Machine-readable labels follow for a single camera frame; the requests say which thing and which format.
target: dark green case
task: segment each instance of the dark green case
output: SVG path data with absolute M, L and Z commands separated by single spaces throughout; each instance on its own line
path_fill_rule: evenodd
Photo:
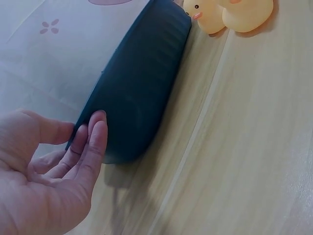
M 172 0 L 151 0 L 96 83 L 67 144 L 97 110 L 108 119 L 103 162 L 122 164 L 144 154 L 160 125 L 191 19 Z

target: light wood surface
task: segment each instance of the light wood surface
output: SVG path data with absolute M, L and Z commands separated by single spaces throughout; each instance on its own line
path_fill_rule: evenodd
M 313 8 L 275 4 L 249 34 L 194 25 L 155 142 L 68 234 L 313 234 Z

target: rubber duck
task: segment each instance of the rubber duck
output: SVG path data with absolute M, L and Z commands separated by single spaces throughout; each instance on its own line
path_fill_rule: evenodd
M 198 21 L 200 29 L 207 34 L 214 34 L 225 28 L 223 8 L 216 0 L 185 0 L 183 9 L 187 15 Z
M 218 0 L 223 9 L 223 22 L 236 32 L 250 32 L 272 14 L 273 0 Z

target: pink flower pattern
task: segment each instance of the pink flower pattern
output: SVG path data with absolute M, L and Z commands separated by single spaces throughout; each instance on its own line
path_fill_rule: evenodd
M 59 22 L 59 19 L 55 19 L 54 21 L 51 22 L 51 25 L 52 26 L 55 26 L 57 23 Z M 40 34 L 44 34 L 44 33 L 47 33 L 49 30 L 49 24 L 47 22 L 43 22 L 42 23 L 43 27 L 45 27 L 44 29 L 40 30 Z M 51 28 L 51 32 L 54 33 L 54 34 L 57 34 L 59 32 L 59 29 L 58 28 Z
M 90 3 L 99 6 L 119 5 L 130 2 L 132 0 L 89 0 Z

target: palm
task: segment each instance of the palm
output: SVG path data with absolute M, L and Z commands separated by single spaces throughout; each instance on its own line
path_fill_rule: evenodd
M 40 130 L 41 120 L 34 121 L 42 117 L 34 113 L 19 115 L 15 114 L 16 120 L 10 117 L 10 123 L 8 119 L 2 119 L 6 121 L 5 125 L 0 121 L 0 131 L 10 133 L 7 138 L 0 136 L 0 211 L 5 212 L 2 217 L 6 219 L 6 224 L 12 224 L 8 228 L 10 232 L 64 234 L 80 223 L 90 210 L 92 189 L 105 150 L 106 125 L 98 125 L 98 132 L 103 133 L 101 138 L 92 139 L 92 135 L 98 122 L 105 117 L 97 114 L 91 118 L 89 127 L 82 126 L 68 152 L 55 152 L 32 159 L 40 142 L 60 144 L 67 141 L 72 124 L 55 121 L 54 124 L 59 127 L 50 126 L 50 131 L 54 130 L 48 134 L 51 141 Z M 26 132 L 16 127 L 21 119 Z M 32 128 L 31 136 L 27 128 Z

